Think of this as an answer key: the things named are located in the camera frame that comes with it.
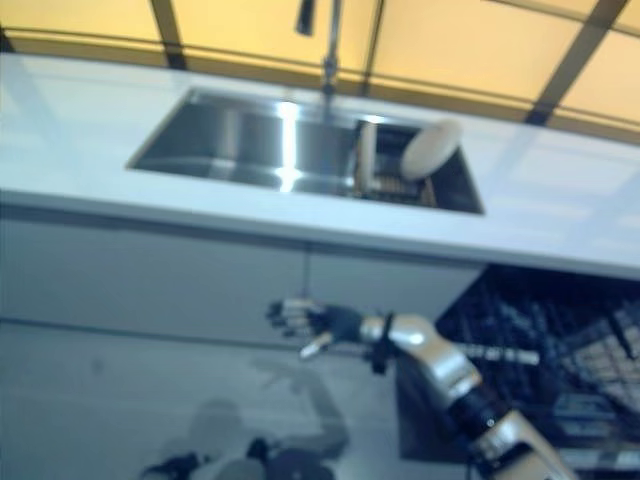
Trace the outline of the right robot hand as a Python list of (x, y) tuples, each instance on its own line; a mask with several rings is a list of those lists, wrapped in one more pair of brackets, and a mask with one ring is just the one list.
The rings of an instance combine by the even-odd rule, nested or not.
[(272, 302), (266, 319), (272, 327), (280, 329), (284, 337), (304, 340), (299, 358), (306, 361), (334, 344), (359, 343), (364, 316), (349, 307), (309, 298), (287, 298)]

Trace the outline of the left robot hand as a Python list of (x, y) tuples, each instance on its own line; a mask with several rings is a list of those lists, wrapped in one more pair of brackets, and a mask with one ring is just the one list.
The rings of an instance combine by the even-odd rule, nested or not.
[(162, 462), (145, 467), (139, 478), (186, 480), (190, 479), (194, 472), (210, 462), (211, 457), (209, 455), (189, 452), (183, 455), (170, 457)]

